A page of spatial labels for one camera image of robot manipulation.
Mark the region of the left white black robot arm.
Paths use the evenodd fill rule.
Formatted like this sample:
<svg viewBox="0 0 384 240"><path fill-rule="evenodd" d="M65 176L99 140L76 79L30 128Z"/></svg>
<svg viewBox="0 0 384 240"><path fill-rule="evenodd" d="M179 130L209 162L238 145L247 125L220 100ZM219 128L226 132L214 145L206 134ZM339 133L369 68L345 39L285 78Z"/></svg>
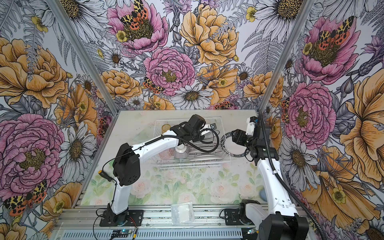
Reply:
<svg viewBox="0 0 384 240"><path fill-rule="evenodd" d="M141 167L155 155L182 144L192 145L199 140L206 121L199 115L192 115L189 121L171 127L160 136L145 143L130 146L123 144L113 162L116 189L112 202L103 213L111 224L121 225L128 218L129 196L133 184L141 176Z"/></svg>

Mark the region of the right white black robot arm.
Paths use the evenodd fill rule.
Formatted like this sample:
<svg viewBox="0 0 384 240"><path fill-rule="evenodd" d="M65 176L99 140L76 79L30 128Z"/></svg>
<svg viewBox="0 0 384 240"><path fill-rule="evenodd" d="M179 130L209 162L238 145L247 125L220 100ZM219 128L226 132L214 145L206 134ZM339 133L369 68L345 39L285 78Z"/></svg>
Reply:
<svg viewBox="0 0 384 240"><path fill-rule="evenodd" d="M305 240L309 233L306 217L298 214L293 198L283 186L276 151L265 137L254 137L243 130L231 132L232 141L246 147L264 180L268 202L265 211L256 203L243 201L243 215L255 225L258 240Z"/></svg>

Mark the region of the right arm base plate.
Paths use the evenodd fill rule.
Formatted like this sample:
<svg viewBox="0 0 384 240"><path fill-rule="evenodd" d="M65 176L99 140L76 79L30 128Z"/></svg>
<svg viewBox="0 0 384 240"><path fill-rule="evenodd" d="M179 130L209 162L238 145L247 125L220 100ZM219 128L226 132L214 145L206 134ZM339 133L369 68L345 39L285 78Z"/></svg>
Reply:
<svg viewBox="0 0 384 240"><path fill-rule="evenodd" d="M223 216L226 226L243 226L244 222L240 218L239 209L223 209Z"/></svg>

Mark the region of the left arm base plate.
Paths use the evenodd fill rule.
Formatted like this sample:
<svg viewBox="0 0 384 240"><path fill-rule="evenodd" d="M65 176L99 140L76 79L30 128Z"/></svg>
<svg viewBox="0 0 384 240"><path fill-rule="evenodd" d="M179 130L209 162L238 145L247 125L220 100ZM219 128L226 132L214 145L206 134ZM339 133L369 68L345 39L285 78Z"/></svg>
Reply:
<svg viewBox="0 0 384 240"><path fill-rule="evenodd" d="M102 214L100 227L140 227L143 215L143 210L125 210L117 215L108 209Z"/></svg>

